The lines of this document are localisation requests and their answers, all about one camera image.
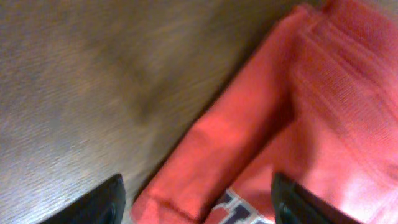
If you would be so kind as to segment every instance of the dark brown background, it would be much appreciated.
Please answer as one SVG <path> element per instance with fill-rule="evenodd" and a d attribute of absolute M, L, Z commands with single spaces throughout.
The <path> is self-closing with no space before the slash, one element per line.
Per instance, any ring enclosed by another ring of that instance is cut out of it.
<path fill-rule="evenodd" d="M 298 2 L 0 1 L 0 223 L 37 223 L 118 172 L 127 212 Z"/>

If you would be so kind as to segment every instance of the red fabric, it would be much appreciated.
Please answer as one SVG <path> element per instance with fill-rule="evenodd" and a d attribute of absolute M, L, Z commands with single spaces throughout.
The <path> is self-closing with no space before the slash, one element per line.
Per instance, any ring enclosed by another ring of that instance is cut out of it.
<path fill-rule="evenodd" d="M 398 223 L 397 58 L 398 29 L 363 3 L 296 8 L 192 126 L 132 219 L 218 223 L 227 213 L 209 212 L 229 188 L 252 220 L 273 220 L 282 171 L 361 222 Z"/>

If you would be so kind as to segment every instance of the folded fabric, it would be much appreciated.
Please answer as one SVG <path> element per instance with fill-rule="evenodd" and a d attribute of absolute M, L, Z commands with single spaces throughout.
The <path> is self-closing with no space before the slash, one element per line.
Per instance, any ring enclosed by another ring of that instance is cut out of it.
<path fill-rule="evenodd" d="M 192 126 L 131 217 L 272 223 L 272 174 L 283 172 L 360 222 L 398 223 L 397 121 L 395 24 L 355 0 L 297 7 Z"/>

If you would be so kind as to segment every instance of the wooden floor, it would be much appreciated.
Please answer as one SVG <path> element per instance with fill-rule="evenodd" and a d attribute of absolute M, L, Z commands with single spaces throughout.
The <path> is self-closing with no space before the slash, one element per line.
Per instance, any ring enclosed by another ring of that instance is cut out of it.
<path fill-rule="evenodd" d="M 40 2 L 0 5 L 0 223 L 37 223 L 118 172 L 128 211 L 300 0 Z"/>

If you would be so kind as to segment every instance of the red garment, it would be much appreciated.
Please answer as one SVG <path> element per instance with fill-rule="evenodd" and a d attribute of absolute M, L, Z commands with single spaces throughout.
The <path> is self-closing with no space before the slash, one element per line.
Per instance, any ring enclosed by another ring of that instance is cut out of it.
<path fill-rule="evenodd" d="M 192 126 L 132 219 L 231 223 L 241 205 L 242 223 L 272 222 L 282 171 L 361 222 L 398 223 L 397 121 L 397 27 L 354 0 L 298 7 Z"/>

